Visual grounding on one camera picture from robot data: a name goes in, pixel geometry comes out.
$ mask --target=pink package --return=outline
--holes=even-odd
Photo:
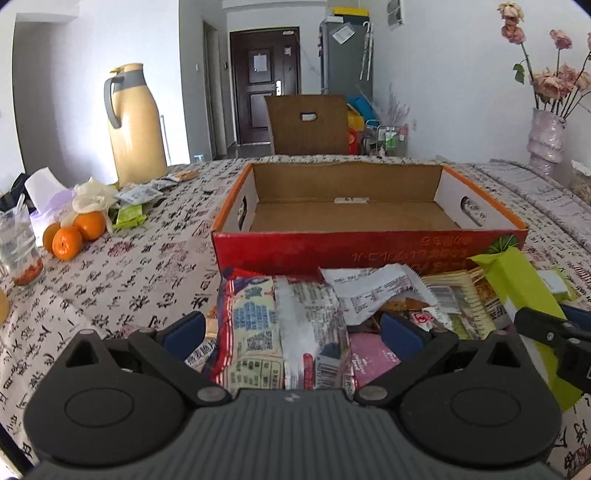
[[[355,388],[363,387],[400,363],[393,351],[374,333],[349,335]]]

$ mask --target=tablecloth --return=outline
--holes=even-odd
[[[265,157],[262,162],[363,160],[425,163],[402,158]],[[45,255],[45,277],[21,291],[4,279],[11,303],[0,330],[0,423],[37,461],[22,418],[32,392],[77,331],[120,338],[138,327],[164,328],[215,302],[219,274],[209,238],[213,220],[248,159],[215,161],[198,179],[179,184],[135,229],[104,235],[72,262]],[[555,182],[510,163],[452,165],[530,226],[524,248],[540,267],[559,264],[591,310],[591,208]],[[571,477],[591,461],[591,396],[564,415],[551,464]]]

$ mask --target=dark wooden door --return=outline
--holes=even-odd
[[[238,144],[271,141],[266,95],[296,95],[300,83],[298,28],[232,32]]]

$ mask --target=glass cup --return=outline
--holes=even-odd
[[[43,260],[35,245],[35,233],[26,205],[0,212],[0,262],[2,270],[19,288],[43,277]]]

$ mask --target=red cardboard box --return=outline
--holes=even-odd
[[[523,247],[527,226],[451,168],[248,164],[212,227],[220,270],[316,275],[408,264],[421,274]]]

